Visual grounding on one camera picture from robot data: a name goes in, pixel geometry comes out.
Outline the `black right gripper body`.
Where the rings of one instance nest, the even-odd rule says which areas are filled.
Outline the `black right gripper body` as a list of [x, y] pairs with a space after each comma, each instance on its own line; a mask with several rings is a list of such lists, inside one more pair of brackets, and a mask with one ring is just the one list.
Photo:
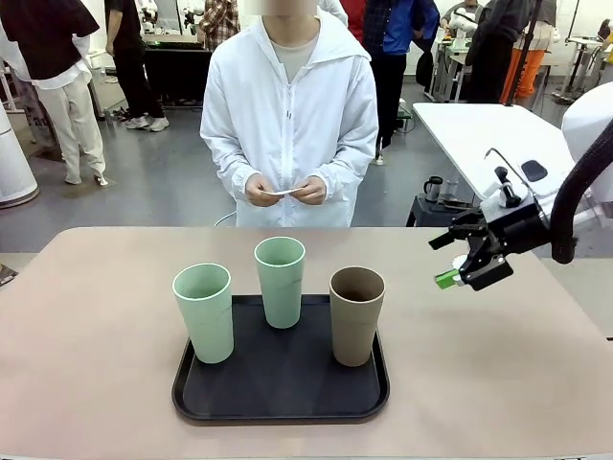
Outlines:
[[551, 241], [548, 223], [539, 213], [485, 216], [485, 221], [488, 228], [486, 252], [492, 256], [523, 254]]

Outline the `person's left hand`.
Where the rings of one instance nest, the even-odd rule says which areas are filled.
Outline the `person's left hand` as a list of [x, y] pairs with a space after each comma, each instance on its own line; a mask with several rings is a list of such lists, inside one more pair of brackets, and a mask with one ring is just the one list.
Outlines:
[[321, 205], [327, 197], [327, 186], [318, 176], [309, 176], [292, 194], [306, 205]]

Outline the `person's right hand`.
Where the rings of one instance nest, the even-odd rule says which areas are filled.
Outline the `person's right hand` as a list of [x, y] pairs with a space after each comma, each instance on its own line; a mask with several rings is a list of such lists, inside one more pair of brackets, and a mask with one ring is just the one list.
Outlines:
[[245, 184], [247, 200], [257, 207], [270, 207], [275, 205], [282, 197], [273, 195], [269, 181], [260, 173], [252, 174]]

